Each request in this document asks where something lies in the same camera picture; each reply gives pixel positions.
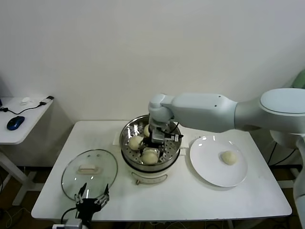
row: usb cable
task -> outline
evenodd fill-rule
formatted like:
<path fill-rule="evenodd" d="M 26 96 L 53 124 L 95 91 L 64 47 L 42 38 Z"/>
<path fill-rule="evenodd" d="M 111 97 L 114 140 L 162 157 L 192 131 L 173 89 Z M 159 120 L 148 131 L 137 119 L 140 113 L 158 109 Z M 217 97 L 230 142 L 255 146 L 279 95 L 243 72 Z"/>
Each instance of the usb cable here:
<path fill-rule="evenodd" d="M 13 113 L 13 114 L 15 114 L 15 115 L 20 115 L 22 112 L 25 112 L 25 111 L 27 111 L 27 110 L 31 110 L 31 109 L 36 109 L 36 108 L 38 108 L 38 107 L 40 107 L 40 106 L 44 106 L 44 105 L 46 105 L 47 103 L 49 103 L 51 100 L 53 100 L 54 99 L 54 97 L 53 96 L 48 96 L 47 98 L 45 98 L 44 100 L 42 100 L 41 102 L 39 102 L 39 104 L 36 106 L 36 107 L 31 107 L 31 108 L 27 108 L 27 109 L 24 109 L 23 111 L 20 111 L 19 113 L 15 113 L 15 112 L 13 112 L 13 111 L 11 111 L 9 108 L 7 108 L 7 107 L 1 107 L 0 108 L 0 111 L 3 111 L 3 112 L 11 112 L 11 113 Z"/>

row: black cable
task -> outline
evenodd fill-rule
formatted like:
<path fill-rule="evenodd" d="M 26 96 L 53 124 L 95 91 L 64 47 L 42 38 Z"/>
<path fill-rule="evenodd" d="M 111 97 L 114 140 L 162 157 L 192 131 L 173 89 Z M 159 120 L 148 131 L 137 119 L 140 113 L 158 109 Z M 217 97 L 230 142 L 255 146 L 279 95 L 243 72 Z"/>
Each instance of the black cable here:
<path fill-rule="evenodd" d="M 179 125 L 179 123 L 177 123 L 177 125 L 175 126 L 175 128 L 174 128 L 173 130 L 171 130 L 169 133 L 167 133 L 167 132 L 165 132 L 165 131 L 163 131 L 163 130 L 160 130 L 160 131 L 161 131 L 162 133 L 164 133 L 164 134 L 171 134 L 172 132 L 175 131 L 175 129 L 177 129 L 178 125 Z"/>
<path fill-rule="evenodd" d="M 73 210 L 75 210 L 76 208 L 70 208 L 70 209 L 68 209 L 68 210 L 66 210 L 64 213 L 63 213 L 63 215 L 62 215 L 62 217 L 61 217 L 61 224 L 63 224 L 63 218 L 65 217 L 65 215 L 69 212 L 69 211 L 73 211 Z"/>
<path fill-rule="evenodd" d="M 285 160 L 288 159 L 294 152 L 295 152 L 295 149 L 294 149 L 287 157 L 285 157 L 283 160 L 281 160 L 281 161 L 279 161 L 279 162 L 277 162 L 277 163 L 275 163 L 274 165 L 271 165 L 271 166 L 276 166 L 276 165 L 280 164 L 281 162 L 285 161 Z"/>
<path fill-rule="evenodd" d="M 270 155 L 270 157 L 269 157 L 269 160 L 268 160 L 268 162 L 267 162 L 267 165 L 268 165 L 268 164 L 270 163 L 270 161 L 271 161 L 271 158 L 272 158 L 273 153 L 275 152 L 276 146 L 277 146 L 277 142 L 275 143 L 275 145 L 274 145 L 274 147 L 273 147 L 273 150 L 272 150 L 272 152 L 271 152 L 271 155 Z"/>
<path fill-rule="evenodd" d="M 42 106 L 42 105 L 43 105 L 42 103 L 39 103 L 36 107 L 31 107 L 31 108 L 24 109 L 23 111 L 20 111 L 19 113 L 13 112 L 13 111 L 11 111 L 9 108 L 7 108 L 7 107 L 2 107 L 2 108 L 0 108 L 0 111 L 3 111 L 3 112 L 11 112 L 11 113 L 13 113 L 14 115 L 20 115 L 21 113 L 23 113 L 23 112 L 25 112 L 25 111 L 27 111 L 27 110 L 36 109 L 36 108 L 38 108 L 38 107 L 40 107 L 40 106 Z"/>
<path fill-rule="evenodd" d="M 174 131 L 177 129 L 178 125 L 179 125 L 179 123 L 177 123 L 177 125 L 176 125 L 175 128 L 170 132 L 170 134 L 171 134 L 172 132 L 174 132 Z"/>

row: metal rim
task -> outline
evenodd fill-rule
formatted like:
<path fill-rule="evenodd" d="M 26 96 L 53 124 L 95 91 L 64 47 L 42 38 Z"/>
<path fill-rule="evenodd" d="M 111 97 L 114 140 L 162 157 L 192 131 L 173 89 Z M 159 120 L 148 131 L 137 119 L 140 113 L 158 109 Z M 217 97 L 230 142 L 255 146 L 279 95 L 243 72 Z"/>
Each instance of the metal rim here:
<path fill-rule="evenodd" d="M 124 153 L 122 151 L 121 151 L 121 154 L 122 154 L 122 157 L 123 157 L 124 161 L 126 162 L 126 164 L 128 166 L 130 166 L 131 168 L 133 168 L 134 170 L 138 171 L 138 172 L 141 172 L 141 173 L 160 173 L 160 172 L 168 169 L 169 167 L 171 167 L 177 161 L 177 159 L 178 159 L 178 157 L 180 155 L 180 149 L 178 150 L 177 157 L 172 161 L 172 163 L 169 166 L 166 166 L 164 168 L 161 168 L 160 170 L 155 170 L 155 171 L 143 171 L 143 170 L 140 170 L 139 168 L 136 168 L 135 166 L 131 165 L 129 163 L 129 161 L 127 161 L 127 159 L 125 158 Z"/>
<path fill-rule="evenodd" d="M 143 164 L 140 164 L 139 163 L 139 161 L 134 161 L 134 160 L 132 160 L 131 158 L 129 158 L 128 157 L 128 155 L 127 155 L 127 152 L 125 151 L 125 145 L 123 145 L 123 142 L 122 142 L 122 139 L 123 138 L 125 138 L 125 136 L 124 136 L 124 130 L 126 130 L 132 123 L 136 123 L 136 122 L 139 122 L 139 121 L 141 121 L 141 119 L 149 119 L 149 114 L 145 114 L 145 115 L 141 115 L 141 116 L 139 116 L 139 117 L 137 117 L 137 118 L 134 118 L 133 120 L 131 120 L 131 121 L 129 121 L 125 126 L 124 126 L 124 128 L 122 129 L 122 131 L 121 131 L 121 133 L 120 133 L 120 148 L 121 148 L 121 152 L 122 152 L 122 155 L 123 155 L 123 157 L 124 157 L 124 160 L 125 161 L 129 161 L 129 160 L 131 160 L 133 163 L 137 163 L 137 164 L 139 164 L 140 166 L 145 166 L 146 168 L 152 168 L 152 167 L 155 167 L 155 166 L 162 166 L 162 165 L 165 165 L 166 166 L 166 164 L 167 163 L 169 163 L 169 161 L 171 161 L 172 159 L 175 159 L 174 157 L 176 157 L 176 156 L 178 156 L 179 155 L 179 148 L 180 147 L 177 147 L 177 150 L 174 152 L 174 153 L 172 153 L 172 155 L 171 155 L 171 157 L 167 157 L 166 159 L 167 160 L 165 160 L 165 161 L 162 161 L 162 162 L 158 162 L 158 164 L 156 164 L 156 165 L 143 165 Z M 180 132 L 180 130 L 177 128 L 176 129 L 176 131 L 179 133 L 179 134 L 181 134 L 181 132 Z"/>
<path fill-rule="evenodd" d="M 75 158 L 73 158 L 73 159 L 67 164 L 67 166 L 65 167 L 65 169 L 64 169 L 64 171 L 63 171 L 63 173 L 62 173 L 62 175 L 61 175 L 61 189 L 62 189 L 62 191 L 64 192 L 64 194 L 66 195 L 66 197 L 68 197 L 68 198 L 71 199 L 71 200 L 74 200 L 74 201 L 75 201 L 75 199 L 69 197 L 69 195 L 65 192 L 65 190 L 63 189 L 63 186 L 62 186 L 63 175 L 65 174 L 65 172 L 66 172 L 67 168 L 69 167 L 69 165 L 71 164 L 71 162 L 74 161 L 78 156 L 80 156 L 80 155 L 82 155 L 82 154 L 85 154 L 85 153 L 88 153 L 88 152 L 90 152 L 90 151 L 94 151 L 94 150 L 104 151 L 104 152 L 110 154 L 110 155 L 114 158 L 114 160 L 115 160 L 115 164 L 116 164 L 116 173 L 115 173 L 113 182 L 112 182 L 111 184 L 108 184 L 108 188 L 109 188 L 109 189 L 111 188 L 112 184 L 114 183 L 114 181 L 115 181 L 115 179 L 116 179 L 116 176 L 118 175 L 118 169 L 119 169 L 119 168 L 118 168 L 118 162 L 117 162 L 115 156 L 114 156 L 111 152 L 109 152 L 108 150 L 105 150 L 105 149 L 90 149 L 90 150 L 87 150 L 87 151 L 85 151 L 85 152 L 82 152 L 81 154 L 78 154 Z"/>

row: table leg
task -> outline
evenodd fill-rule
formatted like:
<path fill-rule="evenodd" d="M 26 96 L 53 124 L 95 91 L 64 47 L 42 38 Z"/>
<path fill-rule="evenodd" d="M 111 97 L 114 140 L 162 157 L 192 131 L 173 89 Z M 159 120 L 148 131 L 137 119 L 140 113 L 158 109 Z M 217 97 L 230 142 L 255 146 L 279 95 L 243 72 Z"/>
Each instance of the table leg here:
<path fill-rule="evenodd" d="M 28 191 L 41 191 L 43 183 L 34 183 L 36 172 L 30 172 L 27 177 L 18 167 L 12 163 L 7 156 L 0 151 L 0 166 L 3 167 L 10 175 L 12 175 L 16 180 L 22 183 L 18 194 L 16 195 L 13 206 L 19 206 Z"/>
<path fill-rule="evenodd" d="M 2 189 L 4 189 L 4 187 L 7 185 L 7 183 L 9 182 L 9 180 L 10 180 L 10 178 L 11 178 L 11 175 L 10 174 L 8 174 L 7 176 L 6 176 L 6 178 L 3 180 L 3 183 L 0 185 L 0 190 Z"/>

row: white plate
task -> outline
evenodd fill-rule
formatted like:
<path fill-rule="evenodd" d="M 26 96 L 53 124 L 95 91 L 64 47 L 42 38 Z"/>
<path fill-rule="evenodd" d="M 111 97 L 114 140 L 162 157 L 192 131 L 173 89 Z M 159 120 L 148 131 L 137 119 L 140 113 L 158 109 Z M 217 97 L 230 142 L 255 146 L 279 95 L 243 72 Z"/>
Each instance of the white plate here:
<path fill-rule="evenodd" d="M 221 154 L 227 150 L 237 155 L 238 159 L 234 165 L 227 165 L 221 159 Z M 196 172 L 217 186 L 236 186 L 243 182 L 247 175 L 248 164 L 240 149 L 219 136 L 203 136 L 195 140 L 191 146 L 190 158 Z"/>

